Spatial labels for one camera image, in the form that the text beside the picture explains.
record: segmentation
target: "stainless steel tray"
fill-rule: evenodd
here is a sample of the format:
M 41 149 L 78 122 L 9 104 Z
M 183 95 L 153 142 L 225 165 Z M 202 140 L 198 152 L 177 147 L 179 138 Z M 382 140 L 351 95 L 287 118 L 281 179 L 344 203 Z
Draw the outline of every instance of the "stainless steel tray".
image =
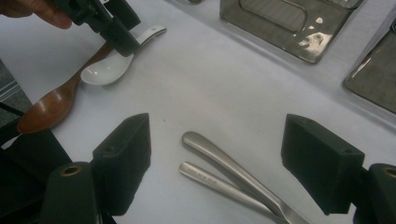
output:
M 396 20 L 344 81 L 360 97 L 396 114 Z
M 221 0 L 225 21 L 317 63 L 362 0 Z

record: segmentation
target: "white spoon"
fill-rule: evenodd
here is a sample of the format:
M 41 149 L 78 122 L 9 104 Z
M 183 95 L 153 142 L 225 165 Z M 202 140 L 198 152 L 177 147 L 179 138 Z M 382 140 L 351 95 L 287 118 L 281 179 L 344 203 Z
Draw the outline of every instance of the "white spoon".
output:
M 161 25 L 155 25 L 147 29 L 136 40 L 140 45 L 144 45 L 148 40 L 157 34 L 163 33 L 166 28 Z M 134 54 L 123 57 L 120 54 L 103 59 L 100 62 L 93 63 L 81 72 L 81 79 L 92 85 L 103 86 L 110 84 L 119 79 L 128 68 Z

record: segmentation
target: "white tabletop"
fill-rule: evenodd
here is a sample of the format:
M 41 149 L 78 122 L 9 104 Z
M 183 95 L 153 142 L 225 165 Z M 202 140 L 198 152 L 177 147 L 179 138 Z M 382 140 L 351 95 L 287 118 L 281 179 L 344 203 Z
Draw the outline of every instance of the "white tabletop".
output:
M 105 87 L 81 83 L 68 117 L 53 132 L 73 161 L 92 151 L 126 118 L 150 116 L 152 157 L 119 224 L 273 223 L 178 172 L 192 161 L 223 176 L 181 144 L 196 131 L 223 148 L 310 223 L 352 223 L 326 217 L 282 166 L 285 117 L 308 117 L 366 154 L 364 167 L 396 164 L 396 117 L 345 91 L 342 81 L 389 14 L 394 0 L 366 0 L 321 62 L 301 62 L 219 18 L 219 0 L 130 0 L 141 24 L 167 32 L 136 53 L 127 73 Z M 59 30 L 37 17 L 0 18 L 1 60 L 34 103 L 69 79 L 104 43 L 88 26 Z

